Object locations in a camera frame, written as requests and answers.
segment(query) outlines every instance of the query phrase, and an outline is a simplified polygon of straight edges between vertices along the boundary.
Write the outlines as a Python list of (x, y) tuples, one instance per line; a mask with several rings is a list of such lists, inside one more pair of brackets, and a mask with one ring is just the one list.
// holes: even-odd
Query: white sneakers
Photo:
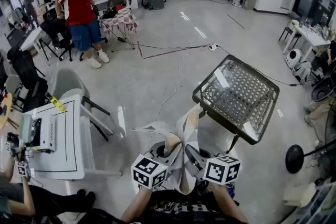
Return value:
[(109, 57), (107, 56), (107, 54), (106, 54), (105, 52), (103, 52), (103, 51), (100, 51), (100, 52), (98, 53), (98, 56), (99, 56), (100, 60), (102, 60), (104, 63), (107, 63), (107, 62), (110, 61), (110, 58), (109, 58)]
[[(103, 51), (100, 51), (98, 53), (98, 56), (99, 56), (99, 59), (102, 60), (104, 63), (108, 63), (110, 61), (110, 58)], [(102, 66), (102, 64), (98, 62), (97, 60), (95, 60), (94, 57), (91, 57), (90, 59), (88, 59), (88, 61), (93, 68), (101, 68)]]

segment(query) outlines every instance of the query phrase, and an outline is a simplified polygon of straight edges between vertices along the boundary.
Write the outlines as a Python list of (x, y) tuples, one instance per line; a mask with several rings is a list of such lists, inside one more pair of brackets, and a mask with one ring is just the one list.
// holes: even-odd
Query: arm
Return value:
[(331, 61), (332, 61), (332, 59), (331, 59), (331, 49), (327, 49), (327, 51), (328, 51), (328, 66), (331, 64)]
[(14, 158), (10, 156), (6, 169), (2, 173), (0, 173), (0, 175), (5, 177), (9, 182), (12, 180), (14, 165), (15, 165)]
[(126, 223), (137, 220), (145, 211), (151, 195), (151, 189), (142, 187), (133, 199), (132, 203), (122, 214), (121, 220), (125, 221)]
[(30, 193), (28, 181), (26, 177), (22, 177), (23, 182), (23, 198), (24, 202), (17, 202), (9, 200), (9, 207), (12, 214), (24, 215), (24, 216), (33, 216), (35, 215), (35, 207)]
[(213, 191), (215, 199), (225, 215), (236, 218), (241, 222), (248, 223), (247, 218), (232, 200), (225, 186), (209, 182), (209, 189)]

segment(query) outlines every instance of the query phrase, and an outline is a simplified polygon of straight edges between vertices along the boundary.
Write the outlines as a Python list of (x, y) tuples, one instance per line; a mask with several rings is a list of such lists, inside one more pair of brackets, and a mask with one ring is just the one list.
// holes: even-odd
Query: black lamp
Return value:
[(313, 150), (309, 153), (304, 154), (303, 153), (303, 149), (302, 147), (300, 147), (299, 145), (293, 145), (290, 146), (289, 149), (287, 150), (286, 153), (286, 168), (287, 171), (290, 172), (291, 174), (295, 174), (298, 171), (301, 170), (302, 166), (303, 166), (303, 160), (305, 157), (312, 155), (318, 151), (324, 150), (325, 148), (327, 148), (328, 146), (331, 146), (332, 144), (335, 144), (336, 140), (333, 140), (331, 142), (329, 142), (328, 144), (319, 147), (316, 150)]

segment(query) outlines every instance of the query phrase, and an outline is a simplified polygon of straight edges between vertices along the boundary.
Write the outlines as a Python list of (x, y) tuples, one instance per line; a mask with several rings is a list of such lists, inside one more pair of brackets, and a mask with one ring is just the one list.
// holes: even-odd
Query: black pants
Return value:
[(36, 186), (29, 186), (29, 189), (34, 201), (37, 217), (52, 217), (64, 212), (87, 212), (92, 206), (82, 196), (62, 196)]

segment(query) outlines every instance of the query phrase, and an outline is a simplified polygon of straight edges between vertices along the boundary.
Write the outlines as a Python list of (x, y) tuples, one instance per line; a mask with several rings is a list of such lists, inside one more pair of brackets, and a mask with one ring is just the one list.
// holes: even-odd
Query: power strip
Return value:
[(219, 47), (218, 43), (214, 43), (211, 47), (209, 47), (210, 51), (215, 51)]

